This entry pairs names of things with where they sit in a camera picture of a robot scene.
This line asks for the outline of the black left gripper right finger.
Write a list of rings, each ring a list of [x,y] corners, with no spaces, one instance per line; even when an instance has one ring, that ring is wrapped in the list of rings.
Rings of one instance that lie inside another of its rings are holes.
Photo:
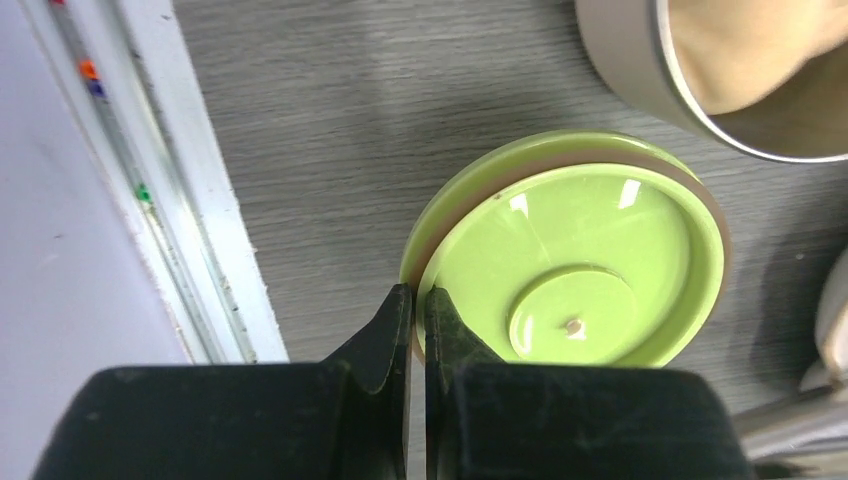
[[[677,370],[508,363],[443,288],[423,302],[430,479],[751,479],[729,415]]]

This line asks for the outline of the steel tongs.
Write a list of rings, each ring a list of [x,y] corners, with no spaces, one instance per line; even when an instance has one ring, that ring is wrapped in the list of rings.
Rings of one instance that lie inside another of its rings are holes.
[[[819,387],[732,418],[750,460],[803,452],[847,440],[847,388]]]

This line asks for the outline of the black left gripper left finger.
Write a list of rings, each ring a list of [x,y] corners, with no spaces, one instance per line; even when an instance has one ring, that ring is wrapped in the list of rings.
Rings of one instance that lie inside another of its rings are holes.
[[[317,362],[124,366],[94,374],[37,479],[402,479],[412,292]]]

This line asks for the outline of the green round lid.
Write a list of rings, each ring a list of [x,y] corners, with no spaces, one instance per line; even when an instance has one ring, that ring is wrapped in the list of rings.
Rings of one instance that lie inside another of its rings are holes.
[[[475,160],[429,201],[400,279],[448,293],[463,331],[508,362],[661,367],[699,333],[732,265],[725,216],[667,151],[557,130]]]

